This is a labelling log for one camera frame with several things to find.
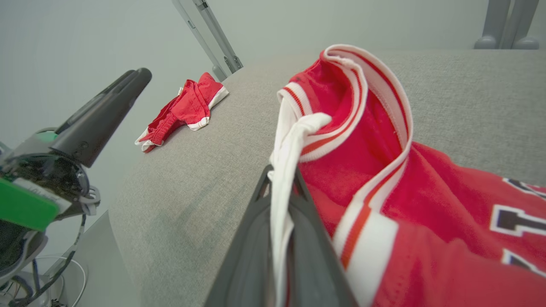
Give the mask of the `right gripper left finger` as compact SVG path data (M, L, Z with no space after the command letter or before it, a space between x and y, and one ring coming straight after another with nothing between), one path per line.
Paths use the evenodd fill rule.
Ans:
M273 307L270 180L267 165L207 296L205 307Z

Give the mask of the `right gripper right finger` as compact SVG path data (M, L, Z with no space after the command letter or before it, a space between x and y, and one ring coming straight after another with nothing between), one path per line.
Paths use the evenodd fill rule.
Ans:
M294 229L289 246L289 306L357 307L356 299L302 173L289 198Z

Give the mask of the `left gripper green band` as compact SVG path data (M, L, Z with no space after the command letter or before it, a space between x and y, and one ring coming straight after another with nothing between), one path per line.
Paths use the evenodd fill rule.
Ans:
M1 219L43 232L55 221L94 216L101 194L90 184L92 167L136 99L152 79L147 68L129 70L79 108L60 127L40 130L1 153Z

